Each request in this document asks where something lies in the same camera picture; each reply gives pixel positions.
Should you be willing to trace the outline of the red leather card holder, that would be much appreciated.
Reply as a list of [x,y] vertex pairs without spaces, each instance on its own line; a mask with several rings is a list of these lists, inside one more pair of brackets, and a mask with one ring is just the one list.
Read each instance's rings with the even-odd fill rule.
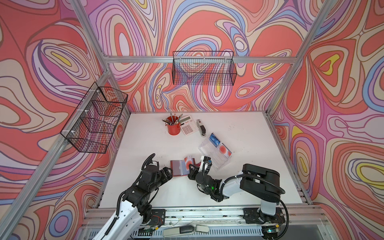
[[[171,169],[173,170],[173,177],[187,176],[187,175],[184,175],[183,170],[182,170],[182,167],[184,165],[184,159],[183,160],[171,160],[170,163],[171,163]],[[196,163],[196,161],[195,161],[194,166],[199,167],[200,164],[201,164],[200,162]]]

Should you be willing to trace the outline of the red white credit card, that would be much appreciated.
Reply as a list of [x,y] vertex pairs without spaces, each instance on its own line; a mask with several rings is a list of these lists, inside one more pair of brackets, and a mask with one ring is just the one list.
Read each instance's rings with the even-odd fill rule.
[[190,165],[195,164],[195,158],[192,156],[187,156],[184,159],[184,165],[182,167],[184,175],[188,175],[190,173]]

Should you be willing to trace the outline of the clear plastic card tray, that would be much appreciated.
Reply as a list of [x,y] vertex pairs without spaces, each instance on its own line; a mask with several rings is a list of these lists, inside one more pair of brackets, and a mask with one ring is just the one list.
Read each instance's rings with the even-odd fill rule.
[[212,160],[213,168],[215,170],[220,170],[224,166],[228,165],[232,155],[230,158],[225,158],[220,152],[219,152],[219,146],[216,148],[209,140],[209,137],[205,139],[199,146],[199,151],[202,153],[203,156],[210,157]]

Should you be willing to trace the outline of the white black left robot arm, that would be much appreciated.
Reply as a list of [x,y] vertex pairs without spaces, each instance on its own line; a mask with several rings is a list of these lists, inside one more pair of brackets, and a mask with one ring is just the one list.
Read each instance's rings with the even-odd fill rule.
[[97,233],[95,240],[127,240],[140,225],[150,222],[151,194],[173,177],[172,169],[161,169],[155,156],[147,157],[137,179],[120,193],[114,215]]

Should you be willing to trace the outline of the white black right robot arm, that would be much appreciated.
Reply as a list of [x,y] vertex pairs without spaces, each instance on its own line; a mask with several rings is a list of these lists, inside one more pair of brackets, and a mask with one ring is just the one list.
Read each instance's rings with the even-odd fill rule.
[[243,219],[247,224],[284,224],[286,219],[279,208],[281,195],[285,190],[280,187],[280,174],[277,171],[251,165],[243,165],[242,171],[223,180],[209,176],[211,162],[204,162],[199,167],[189,165],[188,178],[197,183],[200,192],[208,195],[217,203],[229,199],[232,195],[246,192],[261,200],[257,209],[244,209]]

